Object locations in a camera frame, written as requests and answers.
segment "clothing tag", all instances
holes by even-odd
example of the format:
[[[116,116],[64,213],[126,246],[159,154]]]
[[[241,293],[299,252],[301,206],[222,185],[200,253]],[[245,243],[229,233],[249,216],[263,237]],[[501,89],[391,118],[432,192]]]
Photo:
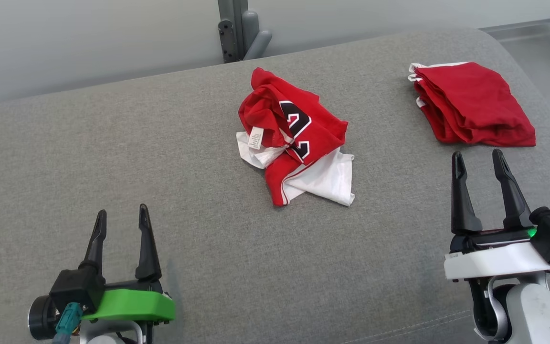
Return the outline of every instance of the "clothing tag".
[[[253,127],[252,132],[249,133],[247,145],[250,148],[254,148],[254,150],[259,150],[262,143],[262,134],[264,134],[263,128]]]

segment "gray fabric surface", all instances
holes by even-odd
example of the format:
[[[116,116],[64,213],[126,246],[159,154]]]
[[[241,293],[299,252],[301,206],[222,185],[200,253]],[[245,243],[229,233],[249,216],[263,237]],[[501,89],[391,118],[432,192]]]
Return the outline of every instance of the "gray fabric surface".
[[[550,207],[550,110],[474,29],[415,32],[0,104],[0,343],[31,342],[29,305],[75,268],[99,209],[104,276],[133,276],[150,209],[178,319],[157,343],[479,343],[464,283],[446,281],[450,157],[462,150],[485,228],[504,218],[491,147],[439,144],[410,63],[476,61],[509,82],[537,147],[504,149],[531,207]],[[349,208],[271,204],[238,156],[251,71],[271,70],[349,121]]]

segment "folded clothes stack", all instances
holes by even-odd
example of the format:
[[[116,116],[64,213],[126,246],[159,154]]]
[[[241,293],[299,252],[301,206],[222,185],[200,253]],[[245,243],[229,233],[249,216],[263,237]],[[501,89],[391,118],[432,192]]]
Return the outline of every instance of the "folded clothes stack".
[[[439,141],[536,146],[534,128],[500,74],[476,63],[413,63],[409,72]]]
[[[266,169],[273,204],[310,192],[343,205],[351,193],[351,161],[343,154],[347,122],[319,104],[319,96],[256,68],[254,91],[239,108],[246,131],[236,134],[241,158]]]

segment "folded red shirt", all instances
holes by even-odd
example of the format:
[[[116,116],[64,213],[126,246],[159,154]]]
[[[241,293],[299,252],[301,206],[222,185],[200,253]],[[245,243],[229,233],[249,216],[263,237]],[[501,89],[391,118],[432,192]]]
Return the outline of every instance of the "folded red shirt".
[[[536,146],[534,127],[500,74],[476,63],[412,64],[409,71],[439,141]]]
[[[239,107],[239,118],[247,133],[263,128],[262,146],[284,147],[266,168],[264,177],[273,203],[288,204],[284,180],[310,167],[321,157],[345,143],[347,122],[339,120],[319,104],[319,96],[299,89],[262,68],[252,74],[254,91]]]

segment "teal cable connector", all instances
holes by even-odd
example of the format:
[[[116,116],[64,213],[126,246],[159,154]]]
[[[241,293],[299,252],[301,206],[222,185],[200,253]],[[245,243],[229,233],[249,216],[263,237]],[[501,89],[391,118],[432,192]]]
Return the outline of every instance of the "teal cable connector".
[[[56,335],[52,339],[52,344],[69,344],[72,333],[82,321],[82,315],[82,307],[79,303],[68,303],[59,323],[56,325]]]

